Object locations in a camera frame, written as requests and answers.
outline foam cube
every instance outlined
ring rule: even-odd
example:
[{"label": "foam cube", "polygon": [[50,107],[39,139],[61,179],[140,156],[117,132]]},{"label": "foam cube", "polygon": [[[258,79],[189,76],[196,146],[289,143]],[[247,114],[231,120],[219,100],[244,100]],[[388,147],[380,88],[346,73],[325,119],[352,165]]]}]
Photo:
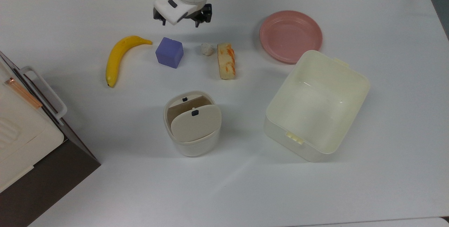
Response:
[{"label": "foam cube", "polygon": [[159,47],[156,49],[158,62],[173,68],[178,67],[183,55],[182,43],[166,37],[162,39]]}]

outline small white rock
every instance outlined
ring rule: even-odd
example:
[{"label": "small white rock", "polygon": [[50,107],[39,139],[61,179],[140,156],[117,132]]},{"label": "small white rock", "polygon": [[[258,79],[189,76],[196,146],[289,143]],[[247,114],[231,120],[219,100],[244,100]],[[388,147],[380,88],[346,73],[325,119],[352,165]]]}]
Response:
[{"label": "small white rock", "polygon": [[211,56],[214,53],[214,48],[210,43],[202,43],[201,44],[201,53],[206,56]]}]

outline plastic plate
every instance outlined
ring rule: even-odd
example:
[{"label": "plastic plate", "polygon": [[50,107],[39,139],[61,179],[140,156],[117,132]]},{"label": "plastic plate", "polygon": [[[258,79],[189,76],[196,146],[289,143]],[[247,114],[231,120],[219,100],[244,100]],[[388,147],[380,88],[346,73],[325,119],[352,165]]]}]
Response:
[{"label": "plastic plate", "polygon": [[308,15],[292,10],[268,16],[260,27],[259,36],[268,54],[292,64],[298,62],[306,51],[318,51],[323,42],[318,24]]}]

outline yellow banana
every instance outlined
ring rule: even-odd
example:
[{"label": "yellow banana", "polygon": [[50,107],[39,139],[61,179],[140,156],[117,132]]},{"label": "yellow banana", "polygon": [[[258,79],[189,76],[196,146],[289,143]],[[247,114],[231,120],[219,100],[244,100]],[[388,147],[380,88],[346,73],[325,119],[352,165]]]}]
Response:
[{"label": "yellow banana", "polygon": [[111,88],[114,87],[119,75],[120,61],[122,61],[125,53],[138,45],[152,45],[151,40],[143,39],[139,36],[127,36],[117,42],[109,54],[108,64],[106,65],[106,82]]}]

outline white table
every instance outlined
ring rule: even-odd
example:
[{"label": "white table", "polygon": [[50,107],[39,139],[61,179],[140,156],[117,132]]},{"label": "white table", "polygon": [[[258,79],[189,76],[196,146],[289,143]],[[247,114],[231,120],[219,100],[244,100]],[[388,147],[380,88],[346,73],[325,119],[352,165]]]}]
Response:
[{"label": "white table", "polygon": [[323,224],[319,227],[447,227],[449,223],[442,218],[426,218],[426,219],[401,219],[390,221],[373,221],[373,222],[352,222],[352,223],[335,223]]},{"label": "white table", "polygon": [[[0,0],[0,49],[34,66],[66,102],[66,120],[102,166],[32,226],[297,226],[449,215],[449,42],[431,0],[213,0],[212,22],[163,27],[154,0]],[[321,52],[371,90],[326,163],[264,135],[265,109],[292,70],[261,48],[260,24],[298,10],[320,25]],[[112,46],[132,49],[108,88]],[[178,69],[158,64],[162,37],[181,41]],[[231,42],[236,80],[220,80],[202,42]],[[223,113],[220,144],[188,158],[162,109],[186,91]]]}]

